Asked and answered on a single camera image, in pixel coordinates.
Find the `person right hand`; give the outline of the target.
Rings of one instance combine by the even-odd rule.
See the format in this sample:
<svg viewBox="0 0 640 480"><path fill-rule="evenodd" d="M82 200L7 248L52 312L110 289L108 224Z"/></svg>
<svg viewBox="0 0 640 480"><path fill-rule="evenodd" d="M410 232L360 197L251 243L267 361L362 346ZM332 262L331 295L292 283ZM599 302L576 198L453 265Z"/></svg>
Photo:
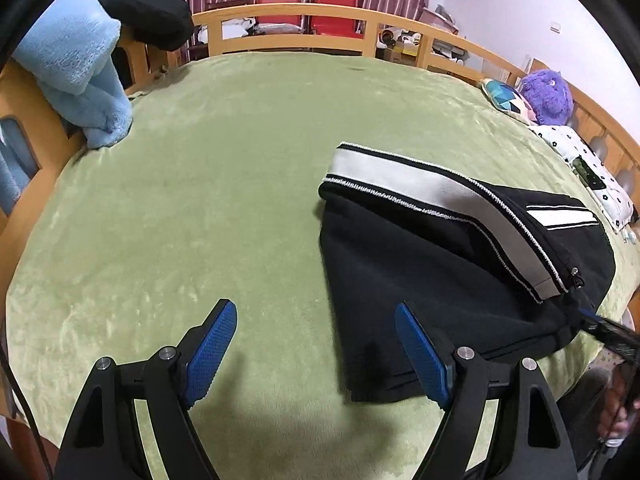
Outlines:
<svg viewBox="0 0 640 480"><path fill-rule="evenodd" d="M624 396L630 372L631 368L627 363L617 365L605 387L604 404L598 425L598 434L603 440L639 435L639 422L631 425L629 411L625 408Z"/></svg>

